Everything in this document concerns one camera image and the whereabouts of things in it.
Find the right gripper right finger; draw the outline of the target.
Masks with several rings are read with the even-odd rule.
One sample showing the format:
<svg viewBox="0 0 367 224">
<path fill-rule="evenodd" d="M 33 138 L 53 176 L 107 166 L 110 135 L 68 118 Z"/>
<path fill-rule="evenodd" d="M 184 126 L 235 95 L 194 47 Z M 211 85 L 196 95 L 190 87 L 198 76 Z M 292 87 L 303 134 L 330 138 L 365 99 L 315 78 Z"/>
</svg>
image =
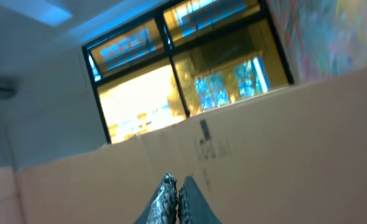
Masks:
<svg viewBox="0 0 367 224">
<path fill-rule="evenodd" d="M 221 224 L 192 175 L 179 190 L 178 218 L 180 224 Z"/>
</svg>

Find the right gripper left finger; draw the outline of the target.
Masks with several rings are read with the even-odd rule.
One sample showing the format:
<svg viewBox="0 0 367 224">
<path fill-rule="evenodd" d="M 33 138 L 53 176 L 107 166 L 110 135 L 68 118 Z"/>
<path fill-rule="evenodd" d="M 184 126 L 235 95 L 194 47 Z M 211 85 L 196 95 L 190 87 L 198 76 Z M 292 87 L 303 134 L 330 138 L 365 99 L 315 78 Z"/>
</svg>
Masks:
<svg viewBox="0 0 367 224">
<path fill-rule="evenodd" d="M 177 179 L 165 172 L 134 224 L 174 224 L 177 220 L 178 204 L 176 183 Z"/>
</svg>

